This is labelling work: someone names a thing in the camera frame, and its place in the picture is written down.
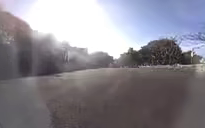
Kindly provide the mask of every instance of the asphalt road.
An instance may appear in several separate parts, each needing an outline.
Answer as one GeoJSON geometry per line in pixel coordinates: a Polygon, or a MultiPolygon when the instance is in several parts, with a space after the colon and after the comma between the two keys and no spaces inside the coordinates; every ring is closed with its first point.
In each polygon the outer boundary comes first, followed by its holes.
{"type": "Polygon", "coordinates": [[[3,128],[205,128],[205,79],[98,69],[0,82],[3,128]]]}

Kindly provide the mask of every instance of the sun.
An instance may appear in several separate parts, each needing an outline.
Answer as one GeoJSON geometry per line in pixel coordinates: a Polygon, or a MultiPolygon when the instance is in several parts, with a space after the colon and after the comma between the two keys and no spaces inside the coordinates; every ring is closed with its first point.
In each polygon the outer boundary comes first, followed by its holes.
{"type": "Polygon", "coordinates": [[[87,47],[89,52],[105,51],[119,56],[128,47],[96,0],[38,0],[28,13],[27,22],[35,30],[87,47]]]}

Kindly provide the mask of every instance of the road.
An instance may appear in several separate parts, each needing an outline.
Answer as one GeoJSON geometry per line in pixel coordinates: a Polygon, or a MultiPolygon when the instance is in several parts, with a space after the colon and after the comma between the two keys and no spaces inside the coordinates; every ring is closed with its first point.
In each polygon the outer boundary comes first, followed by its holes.
{"type": "Polygon", "coordinates": [[[0,82],[3,128],[205,128],[205,79],[98,69],[0,82]]]}

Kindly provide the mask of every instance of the sky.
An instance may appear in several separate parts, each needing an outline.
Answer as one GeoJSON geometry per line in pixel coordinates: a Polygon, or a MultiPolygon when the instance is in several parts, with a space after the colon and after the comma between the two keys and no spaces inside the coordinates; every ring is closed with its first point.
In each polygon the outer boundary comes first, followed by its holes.
{"type": "Polygon", "coordinates": [[[205,0],[0,1],[35,30],[114,57],[160,37],[202,31],[205,24],[205,0]]]}

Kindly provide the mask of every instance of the blue sky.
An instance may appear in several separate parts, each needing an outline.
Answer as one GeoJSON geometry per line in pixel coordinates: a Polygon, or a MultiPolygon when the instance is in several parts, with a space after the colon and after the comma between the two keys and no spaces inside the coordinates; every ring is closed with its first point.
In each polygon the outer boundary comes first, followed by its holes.
{"type": "MultiPolygon", "coordinates": [[[[10,3],[7,4],[9,11],[25,19],[37,0],[6,1],[10,3]]],[[[126,47],[138,49],[153,39],[204,29],[205,0],[98,0],[96,2],[109,20],[109,29],[114,29],[128,41],[126,47]]],[[[120,54],[121,50],[110,53],[120,54]]],[[[198,52],[205,55],[204,49],[198,52]]]]}

